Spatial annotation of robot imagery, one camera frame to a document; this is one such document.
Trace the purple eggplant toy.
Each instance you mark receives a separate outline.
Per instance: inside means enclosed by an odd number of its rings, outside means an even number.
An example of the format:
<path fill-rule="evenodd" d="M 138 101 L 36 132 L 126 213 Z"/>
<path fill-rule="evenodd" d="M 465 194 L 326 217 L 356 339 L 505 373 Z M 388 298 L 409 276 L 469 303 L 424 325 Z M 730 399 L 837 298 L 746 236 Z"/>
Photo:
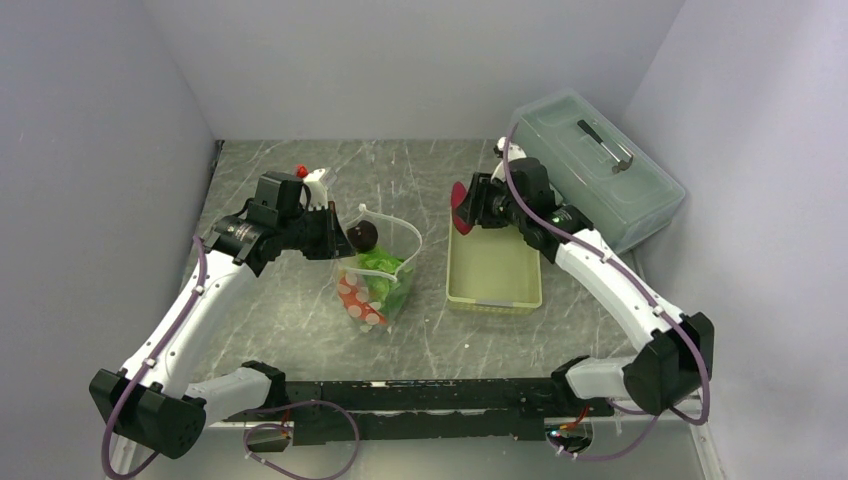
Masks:
<path fill-rule="evenodd" d="M 470 216 L 466 198 L 468 191 L 462 182 L 455 182 L 451 190 L 452 222 L 456 231 L 468 235 L 474 228 L 474 220 Z"/>

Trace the dark purple mangosteen toy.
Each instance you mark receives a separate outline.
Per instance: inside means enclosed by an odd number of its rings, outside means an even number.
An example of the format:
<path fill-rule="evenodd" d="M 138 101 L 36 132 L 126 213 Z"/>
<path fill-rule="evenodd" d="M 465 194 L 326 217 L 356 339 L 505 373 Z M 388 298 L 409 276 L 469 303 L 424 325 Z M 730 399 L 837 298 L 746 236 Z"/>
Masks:
<path fill-rule="evenodd" d="M 346 236 L 359 254 L 371 252 L 378 246 L 379 233 L 375 224 L 361 220 L 346 230 Z"/>

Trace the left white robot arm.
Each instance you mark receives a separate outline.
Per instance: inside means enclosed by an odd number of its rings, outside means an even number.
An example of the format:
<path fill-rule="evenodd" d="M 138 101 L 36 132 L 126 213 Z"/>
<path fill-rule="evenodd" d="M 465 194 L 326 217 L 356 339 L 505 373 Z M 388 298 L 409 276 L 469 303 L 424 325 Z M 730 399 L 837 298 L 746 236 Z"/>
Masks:
<path fill-rule="evenodd" d="M 285 411 L 285 375 L 262 362 L 202 383 L 191 378 L 233 303 L 283 252 L 308 260 L 352 255 L 329 195 L 334 180 L 328 168 L 269 171 L 238 213 L 213 224 L 190 280 L 154 332 L 117 371 L 102 369 L 89 385 L 108 436 L 177 459 L 208 425 L 243 411 L 264 420 Z"/>

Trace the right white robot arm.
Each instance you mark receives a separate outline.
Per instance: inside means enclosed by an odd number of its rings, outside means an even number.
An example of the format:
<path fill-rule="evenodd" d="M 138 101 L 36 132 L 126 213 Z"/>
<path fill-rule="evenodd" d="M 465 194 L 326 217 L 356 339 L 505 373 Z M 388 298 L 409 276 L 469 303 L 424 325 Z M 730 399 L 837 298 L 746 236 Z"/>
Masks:
<path fill-rule="evenodd" d="M 576 279 L 616 320 L 635 355 L 575 358 L 556 370 L 551 388 L 557 411 L 574 415 L 589 399 L 628 398 L 658 416 L 711 378 L 715 330 L 702 313 L 686 314 L 664 300 L 627 266 L 575 206 L 559 199 L 535 158 L 476 172 L 453 185 L 455 230 L 514 227 L 530 248 Z"/>

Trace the green cabbage toy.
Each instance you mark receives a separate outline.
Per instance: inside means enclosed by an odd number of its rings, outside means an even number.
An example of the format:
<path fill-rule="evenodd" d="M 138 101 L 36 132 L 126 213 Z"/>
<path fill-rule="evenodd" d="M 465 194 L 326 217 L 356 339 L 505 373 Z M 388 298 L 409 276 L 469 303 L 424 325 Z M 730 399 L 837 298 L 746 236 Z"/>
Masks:
<path fill-rule="evenodd" d="M 393 275 L 396 280 L 376 275 L 366 275 L 371 293 L 383 304 L 381 312 L 387 320 L 394 317 L 403 306 L 411 289 L 414 267 L 404 264 L 405 259 L 390 254 L 383 247 L 357 255 L 358 267 Z"/>

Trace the clear dotted zip bag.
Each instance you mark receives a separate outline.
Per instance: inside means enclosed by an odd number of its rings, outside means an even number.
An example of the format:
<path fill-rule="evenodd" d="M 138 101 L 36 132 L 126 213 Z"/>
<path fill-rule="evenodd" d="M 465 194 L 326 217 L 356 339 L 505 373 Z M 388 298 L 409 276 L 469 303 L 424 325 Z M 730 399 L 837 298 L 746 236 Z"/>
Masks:
<path fill-rule="evenodd" d="M 336 260 L 336 294 L 344 312 L 364 333 L 392 329 L 411 293 L 423 247 L 412 223 L 361 204 L 343 232 L 354 255 Z"/>

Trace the pale green plastic basket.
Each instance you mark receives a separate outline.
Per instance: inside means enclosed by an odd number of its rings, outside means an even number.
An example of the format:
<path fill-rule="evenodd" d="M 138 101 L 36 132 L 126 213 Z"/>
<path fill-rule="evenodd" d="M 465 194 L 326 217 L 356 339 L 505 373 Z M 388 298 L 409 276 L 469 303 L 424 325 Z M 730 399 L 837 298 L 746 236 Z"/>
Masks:
<path fill-rule="evenodd" d="M 517 228 L 450 229 L 446 300 L 457 310 L 526 315 L 543 303 L 540 253 Z"/>

